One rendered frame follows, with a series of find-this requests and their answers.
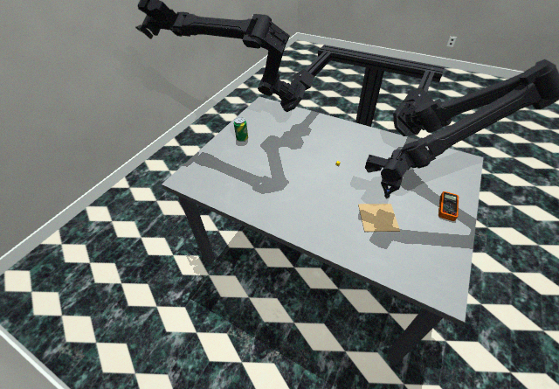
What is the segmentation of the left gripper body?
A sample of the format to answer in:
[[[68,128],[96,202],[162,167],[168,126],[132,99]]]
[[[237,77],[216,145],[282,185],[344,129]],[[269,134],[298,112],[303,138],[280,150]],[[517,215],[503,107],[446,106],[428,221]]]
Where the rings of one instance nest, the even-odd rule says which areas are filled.
[[[399,190],[399,188],[400,188],[400,186],[401,186],[401,183],[402,183],[402,180],[403,180],[403,177],[399,177],[399,178],[397,179],[397,181],[395,181],[395,182],[388,182],[388,181],[382,179],[381,184],[383,184],[383,185],[388,184],[388,185],[393,186],[394,189]]]

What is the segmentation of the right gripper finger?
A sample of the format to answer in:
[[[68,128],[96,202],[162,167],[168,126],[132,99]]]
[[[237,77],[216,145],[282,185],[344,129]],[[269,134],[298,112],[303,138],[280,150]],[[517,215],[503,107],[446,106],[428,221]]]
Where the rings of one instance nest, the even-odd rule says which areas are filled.
[[[136,28],[137,30],[141,31],[141,25],[138,25],[138,26],[136,26],[135,28]],[[138,28],[140,28],[140,29],[138,29]],[[141,31],[141,32],[143,32],[143,31]],[[144,32],[143,32],[143,33],[144,33]],[[145,34],[145,33],[144,33],[144,34]],[[145,34],[145,35],[146,35],[146,34]],[[146,35],[146,36],[147,36],[147,35]],[[150,39],[152,39],[152,38],[153,38],[153,35],[150,33],[148,37],[149,37]]]

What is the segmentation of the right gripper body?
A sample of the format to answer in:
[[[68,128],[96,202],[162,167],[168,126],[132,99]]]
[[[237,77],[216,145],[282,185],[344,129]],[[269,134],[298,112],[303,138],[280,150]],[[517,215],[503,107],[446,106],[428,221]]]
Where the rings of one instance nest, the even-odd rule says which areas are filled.
[[[149,16],[147,15],[147,16],[145,17],[145,19],[144,19],[142,25],[141,25],[141,31],[143,31],[147,36],[149,36],[150,31],[149,31],[148,29],[150,29],[150,30],[152,31],[152,33],[153,33],[154,35],[157,36],[158,33],[159,33],[159,31],[160,31],[161,29],[160,29],[160,28],[159,28],[159,29],[158,29],[158,28],[155,28],[155,27],[153,27],[152,25],[150,25],[150,24],[148,23],[148,18],[149,18]]]

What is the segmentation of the tan mat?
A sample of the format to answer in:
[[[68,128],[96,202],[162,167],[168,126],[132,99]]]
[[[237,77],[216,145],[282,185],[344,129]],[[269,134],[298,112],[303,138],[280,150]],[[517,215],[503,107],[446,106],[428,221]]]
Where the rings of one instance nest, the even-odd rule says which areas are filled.
[[[358,204],[364,232],[400,232],[391,204]]]

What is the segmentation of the orange multimeter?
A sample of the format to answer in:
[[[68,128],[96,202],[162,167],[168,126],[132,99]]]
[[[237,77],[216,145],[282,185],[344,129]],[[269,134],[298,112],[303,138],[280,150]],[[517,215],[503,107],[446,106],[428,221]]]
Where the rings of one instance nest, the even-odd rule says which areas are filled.
[[[443,191],[439,200],[438,216],[455,221],[459,215],[459,196]]]

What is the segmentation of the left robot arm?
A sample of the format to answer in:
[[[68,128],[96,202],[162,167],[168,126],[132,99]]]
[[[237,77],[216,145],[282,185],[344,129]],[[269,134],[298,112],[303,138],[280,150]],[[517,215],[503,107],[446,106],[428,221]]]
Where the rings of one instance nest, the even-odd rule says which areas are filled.
[[[508,115],[533,103],[534,108],[543,109],[556,101],[559,101],[559,72],[555,64],[543,59],[523,73],[455,100],[428,101],[418,108],[410,102],[406,103],[397,118],[413,134],[417,134],[421,128],[428,133],[437,131],[452,122],[450,117],[486,106],[446,129],[407,143],[402,149],[393,150],[392,158],[369,155],[365,169],[370,173],[383,168],[382,178],[395,182],[411,167],[429,165],[436,156],[455,143]]]

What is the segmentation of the green and yellow drink can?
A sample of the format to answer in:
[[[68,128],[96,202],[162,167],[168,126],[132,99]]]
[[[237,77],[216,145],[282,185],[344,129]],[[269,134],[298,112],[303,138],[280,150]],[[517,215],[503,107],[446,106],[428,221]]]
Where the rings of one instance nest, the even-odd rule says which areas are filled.
[[[234,120],[234,128],[236,139],[240,142],[244,142],[248,139],[246,120],[243,117],[238,117]]]

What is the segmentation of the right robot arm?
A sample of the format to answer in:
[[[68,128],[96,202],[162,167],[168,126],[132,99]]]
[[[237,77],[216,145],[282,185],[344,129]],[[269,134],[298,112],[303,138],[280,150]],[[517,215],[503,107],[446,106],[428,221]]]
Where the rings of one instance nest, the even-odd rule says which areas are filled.
[[[214,17],[199,17],[189,12],[175,13],[160,0],[140,0],[138,9],[149,16],[148,23],[155,28],[172,30],[177,36],[211,35],[227,38],[241,38],[247,47],[268,50],[266,69],[258,90],[265,95],[277,94],[280,105],[297,100],[300,84],[292,86],[280,80],[280,62],[289,35],[274,24],[267,15],[253,14],[246,20]],[[164,20],[164,21],[163,21]],[[159,21],[161,21],[161,25]],[[168,22],[167,22],[168,21]],[[281,46],[282,45],[282,46]],[[279,55],[278,55],[279,54]],[[276,75],[276,79],[275,79]]]

